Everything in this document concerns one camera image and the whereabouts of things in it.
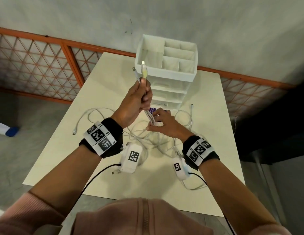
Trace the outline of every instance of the black wristband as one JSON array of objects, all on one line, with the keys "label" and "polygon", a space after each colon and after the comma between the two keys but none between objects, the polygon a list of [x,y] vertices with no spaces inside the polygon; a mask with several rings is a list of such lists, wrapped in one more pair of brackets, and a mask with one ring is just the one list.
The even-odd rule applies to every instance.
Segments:
[{"label": "black wristband", "polygon": [[[108,150],[106,150],[103,154],[100,156],[102,158],[110,157],[113,155],[116,155],[120,153],[123,146],[123,129],[122,127],[116,123],[115,120],[112,118],[106,118],[104,119],[101,124],[106,127],[106,129],[111,133],[111,135],[116,140],[116,143],[111,146]],[[87,140],[84,138],[80,141],[79,145],[86,146],[91,152],[95,153],[95,150],[92,148],[92,146],[87,142]]]},{"label": "black wristband", "polygon": [[[197,136],[197,135],[192,135],[190,136],[184,143],[183,143],[183,149],[182,149],[182,153],[184,154],[184,159],[185,162],[193,169],[198,170],[199,167],[187,156],[187,152],[190,149],[190,147],[197,141],[199,140],[201,137]],[[219,159],[219,156],[216,154],[215,151],[211,152],[210,154],[208,154],[201,162],[201,164],[203,162],[206,162],[210,159]]]}]

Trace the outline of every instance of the white electronic device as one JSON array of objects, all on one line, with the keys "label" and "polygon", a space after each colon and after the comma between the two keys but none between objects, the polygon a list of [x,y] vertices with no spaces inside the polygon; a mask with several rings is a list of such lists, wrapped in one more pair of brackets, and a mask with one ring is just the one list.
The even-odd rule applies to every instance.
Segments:
[{"label": "white electronic device", "polygon": [[122,151],[122,157],[118,170],[119,172],[134,173],[137,168],[140,156],[142,153],[142,146],[128,142]]},{"label": "white electronic device", "polygon": [[179,180],[186,180],[190,176],[190,167],[180,157],[173,158],[173,168]]}]

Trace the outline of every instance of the pink hoodie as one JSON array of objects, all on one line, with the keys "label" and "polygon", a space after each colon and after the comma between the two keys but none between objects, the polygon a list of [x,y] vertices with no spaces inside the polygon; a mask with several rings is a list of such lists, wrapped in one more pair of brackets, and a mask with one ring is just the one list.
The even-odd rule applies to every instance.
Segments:
[{"label": "pink hoodie", "polygon": [[[0,217],[0,235],[58,234],[64,217],[34,195],[24,194]],[[203,234],[213,230],[159,199],[119,200],[95,212],[80,212],[71,234]],[[291,235],[279,225],[260,226],[249,235]]]}]

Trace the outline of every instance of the pink sleeve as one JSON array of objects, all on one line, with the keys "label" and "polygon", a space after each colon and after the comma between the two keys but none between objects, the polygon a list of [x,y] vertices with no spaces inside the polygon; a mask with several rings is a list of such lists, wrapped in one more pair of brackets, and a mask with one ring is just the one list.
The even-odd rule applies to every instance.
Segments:
[{"label": "pink sleeve", "polygon": [[0,217],[0,234],[33,234],[45,224],[59,226],[64,219],[51,206],[26,193]]},{"label": "pink sleeve", "polygon": [[269,224],[253,229],[249,235],[291,235],[291,233],[281,225]]}]

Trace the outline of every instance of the blue object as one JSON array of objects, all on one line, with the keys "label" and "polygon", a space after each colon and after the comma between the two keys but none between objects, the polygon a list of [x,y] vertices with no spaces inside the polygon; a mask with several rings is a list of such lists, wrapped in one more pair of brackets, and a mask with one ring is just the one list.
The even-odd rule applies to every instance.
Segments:
[{"label": "blue object", "polygon": [[18,127],[12,127],[9,128],[9,130],[6,131],[5,135],[8,137],[13,137],[16,135],[16,133],[19,131]]}]

